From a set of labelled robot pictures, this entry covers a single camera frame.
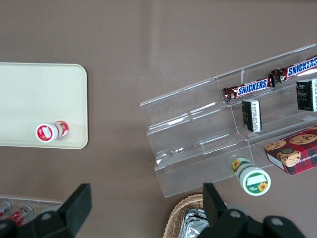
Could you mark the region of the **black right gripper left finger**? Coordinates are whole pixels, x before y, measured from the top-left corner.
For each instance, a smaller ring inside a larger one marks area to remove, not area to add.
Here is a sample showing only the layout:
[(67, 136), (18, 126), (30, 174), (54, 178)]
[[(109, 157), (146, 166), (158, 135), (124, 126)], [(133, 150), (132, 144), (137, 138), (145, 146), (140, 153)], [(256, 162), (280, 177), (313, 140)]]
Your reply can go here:
[(35, 238), (74, 238), (92, 210), (92, 191), (83, 183), (56, 210), (35, 218), (31, 228)]

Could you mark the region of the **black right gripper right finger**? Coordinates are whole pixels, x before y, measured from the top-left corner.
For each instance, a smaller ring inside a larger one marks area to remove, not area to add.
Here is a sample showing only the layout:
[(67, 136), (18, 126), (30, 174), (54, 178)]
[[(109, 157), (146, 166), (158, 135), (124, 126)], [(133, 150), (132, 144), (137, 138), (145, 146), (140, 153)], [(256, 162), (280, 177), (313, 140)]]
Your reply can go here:
[(248, 217), (238, 209), (228, 209), (212, 183), (203, 184), (203, 206), (211, 231), (245, 229)]

